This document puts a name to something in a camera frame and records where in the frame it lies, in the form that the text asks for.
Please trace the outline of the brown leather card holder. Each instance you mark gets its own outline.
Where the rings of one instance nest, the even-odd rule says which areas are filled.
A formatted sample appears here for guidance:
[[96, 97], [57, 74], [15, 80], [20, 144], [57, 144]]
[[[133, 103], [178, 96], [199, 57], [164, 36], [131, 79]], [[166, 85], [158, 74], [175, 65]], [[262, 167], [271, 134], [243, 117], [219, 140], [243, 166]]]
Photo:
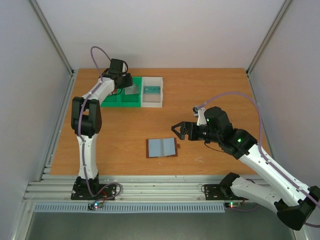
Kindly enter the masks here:
[[146, 140], [146, 158], [170, 158], [178, 156], [180, 145], [175, 137]]

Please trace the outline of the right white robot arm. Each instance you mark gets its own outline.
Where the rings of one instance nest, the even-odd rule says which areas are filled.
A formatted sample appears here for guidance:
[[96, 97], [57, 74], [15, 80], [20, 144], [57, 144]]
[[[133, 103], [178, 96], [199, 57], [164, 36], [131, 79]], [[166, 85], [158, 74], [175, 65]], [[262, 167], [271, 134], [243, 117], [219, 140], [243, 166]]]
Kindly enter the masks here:
[[299, 231], [320, 205], [320, 189], [301, 182], [278, 164], [246, 130], [234, 128], [228, 115], [215, 106], [193, 110], [196, 122], [182, 121], [171, 130], [180, 140], [217, 143], [222, 152], [253, 169], [270, 189], [255, 184], [236, 173], [229, 173], [220, 182], [225, 198], [245, 198], [276, 213], [279, 220]]

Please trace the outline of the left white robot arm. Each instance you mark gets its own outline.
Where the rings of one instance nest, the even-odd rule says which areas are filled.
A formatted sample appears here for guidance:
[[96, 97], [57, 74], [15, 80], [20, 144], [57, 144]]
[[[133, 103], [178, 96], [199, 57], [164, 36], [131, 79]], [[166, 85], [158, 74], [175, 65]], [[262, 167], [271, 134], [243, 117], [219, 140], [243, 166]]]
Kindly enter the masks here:
[[102, 128], [101, 103], [114, 90], [133, 85], [128, 64], [112, 58], [109, 68], [85, 95], [74, 97], [71, 105], [71, 128], [78, 140], [80, 168], [71, 192], [72, 200], [93, 200], [102, 195], [96, 163], [96, 143]]

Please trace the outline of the teal card in bin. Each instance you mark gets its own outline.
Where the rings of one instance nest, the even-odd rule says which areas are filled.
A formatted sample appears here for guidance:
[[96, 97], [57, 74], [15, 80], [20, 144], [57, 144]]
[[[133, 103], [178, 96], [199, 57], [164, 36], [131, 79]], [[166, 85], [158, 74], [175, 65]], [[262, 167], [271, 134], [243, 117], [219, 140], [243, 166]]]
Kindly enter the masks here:
[[146, 86], [143, 87], [143, 93], [144, 94], [160, 94], [161, 93], [161, 87], [160, 86], [146, 85]]

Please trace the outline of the green two-compartment bin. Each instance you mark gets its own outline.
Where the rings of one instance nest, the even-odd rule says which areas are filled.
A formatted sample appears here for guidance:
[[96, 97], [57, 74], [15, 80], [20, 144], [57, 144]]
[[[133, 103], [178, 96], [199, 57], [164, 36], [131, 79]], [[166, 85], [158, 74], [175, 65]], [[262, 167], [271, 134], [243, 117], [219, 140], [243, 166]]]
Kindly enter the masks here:
[[142, 77], [133, 76], [133, 87], [136, 93], [129, 94], [129, 91], [118, 90], [117, 94], [107, 96], [100, 104], [103, 108], [140, 108], [141, 107], [141, 88]]

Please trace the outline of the white translucent bin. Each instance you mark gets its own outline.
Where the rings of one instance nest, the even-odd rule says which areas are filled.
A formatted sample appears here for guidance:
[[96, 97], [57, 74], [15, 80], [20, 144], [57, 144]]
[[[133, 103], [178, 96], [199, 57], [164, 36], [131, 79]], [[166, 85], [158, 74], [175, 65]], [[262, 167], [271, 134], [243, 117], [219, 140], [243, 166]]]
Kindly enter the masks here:
[[143, 76], [141, 80], [140, 105], [142, 108], [162, 108], [164, 82], [159, 76]]

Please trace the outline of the right green circuit board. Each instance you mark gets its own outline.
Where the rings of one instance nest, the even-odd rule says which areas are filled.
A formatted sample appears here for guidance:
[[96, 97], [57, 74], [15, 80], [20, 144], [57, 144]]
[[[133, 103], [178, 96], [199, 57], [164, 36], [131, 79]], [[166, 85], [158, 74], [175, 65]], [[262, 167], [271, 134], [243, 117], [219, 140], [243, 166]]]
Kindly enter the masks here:
[[224, 206], [227, 208], [227, 209], [235, 209], [235, 208], [239, 208], [243, 205], [242, 202], [225, 202], [224, 203]]

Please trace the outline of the green circuit board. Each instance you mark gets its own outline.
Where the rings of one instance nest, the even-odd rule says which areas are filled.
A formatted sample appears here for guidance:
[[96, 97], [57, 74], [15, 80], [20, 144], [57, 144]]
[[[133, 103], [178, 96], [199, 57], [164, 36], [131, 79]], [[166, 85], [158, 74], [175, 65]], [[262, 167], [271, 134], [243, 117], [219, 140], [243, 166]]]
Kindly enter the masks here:
[[227, 209], [235, 209], [235, 208], [239, 208], [243, 205], [242, 202], [225, 202], [224, 203], [224, 206], [227, 208]]
[[95, 202], [95, 203], [90, 203], [87, 205], [87, 209], [89, 211], [96, 211], [98, 209], [101, 209], [103, 207], [103, 203], [102, 202]]

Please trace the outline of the left green circuit board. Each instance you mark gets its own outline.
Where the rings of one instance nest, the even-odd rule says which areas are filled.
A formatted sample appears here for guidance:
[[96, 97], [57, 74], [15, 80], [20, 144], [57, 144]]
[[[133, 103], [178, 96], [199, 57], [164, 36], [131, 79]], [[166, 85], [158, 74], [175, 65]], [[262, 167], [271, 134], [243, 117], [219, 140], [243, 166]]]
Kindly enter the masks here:
[[103, 207], [103, 203], [102, 202], [95, 202], [95, 203], [90, 203], [87, 205], [87, 209], [89, 211], [96, 211], [98, 209], [101, 209]]

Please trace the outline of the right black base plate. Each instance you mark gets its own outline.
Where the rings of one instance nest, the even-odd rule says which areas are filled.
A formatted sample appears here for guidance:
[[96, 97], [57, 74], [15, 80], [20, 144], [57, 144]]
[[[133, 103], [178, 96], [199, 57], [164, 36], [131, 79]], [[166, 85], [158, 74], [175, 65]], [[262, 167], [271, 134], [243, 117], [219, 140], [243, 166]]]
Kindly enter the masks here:
[[221, 191], [219, 184], [204, 184], [201, 187], [206, 201], [242, 201], [243, 197], [238, 196], [225, 196]]

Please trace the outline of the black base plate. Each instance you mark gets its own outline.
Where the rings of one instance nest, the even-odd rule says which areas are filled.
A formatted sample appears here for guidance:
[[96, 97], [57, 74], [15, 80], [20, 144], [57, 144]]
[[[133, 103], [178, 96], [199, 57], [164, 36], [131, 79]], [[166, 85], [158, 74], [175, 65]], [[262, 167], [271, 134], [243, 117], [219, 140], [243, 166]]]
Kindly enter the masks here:
[[94, 179], [90, 178], [88, 184], [85, 178], [78, 176], [73, 184], [71, 200], [99, 200], [107, 198], [114, 200], [119, 187], [115, 183], [100, 184], [99, 175]]
[[238, 196], [225, 196], [221, 191], [219, 184], [204, 184], [201, 187], [206, 201], [242, 201], [243, 197]]

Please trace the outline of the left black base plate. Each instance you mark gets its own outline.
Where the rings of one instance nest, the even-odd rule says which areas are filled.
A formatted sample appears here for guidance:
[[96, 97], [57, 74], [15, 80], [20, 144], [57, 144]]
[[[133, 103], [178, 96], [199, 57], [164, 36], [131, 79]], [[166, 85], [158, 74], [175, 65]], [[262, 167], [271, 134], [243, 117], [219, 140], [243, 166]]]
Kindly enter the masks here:
[[73, 184], [71, 200], [99, 200], [107, 198], [114, 200], [119, 187], [115, 183], [100, 184], [99, 175], [94, 179], [90, 178], [88, 184], [85, 178], [78, 176]]

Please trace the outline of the aluminium rail frame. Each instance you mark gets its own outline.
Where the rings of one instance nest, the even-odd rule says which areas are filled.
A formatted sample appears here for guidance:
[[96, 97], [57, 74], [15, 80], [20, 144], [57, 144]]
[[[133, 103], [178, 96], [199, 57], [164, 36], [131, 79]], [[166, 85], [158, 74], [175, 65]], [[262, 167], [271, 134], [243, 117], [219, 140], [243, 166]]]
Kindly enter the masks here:
[[[203, 203], [203, 185], [219, 184], [224, 175], [102, 175], [101, 184], [123, 186], [117, 203]], [[24, 202], [70, 202], [74, 175], [44, 174], [40, 181], [29, 182]]]

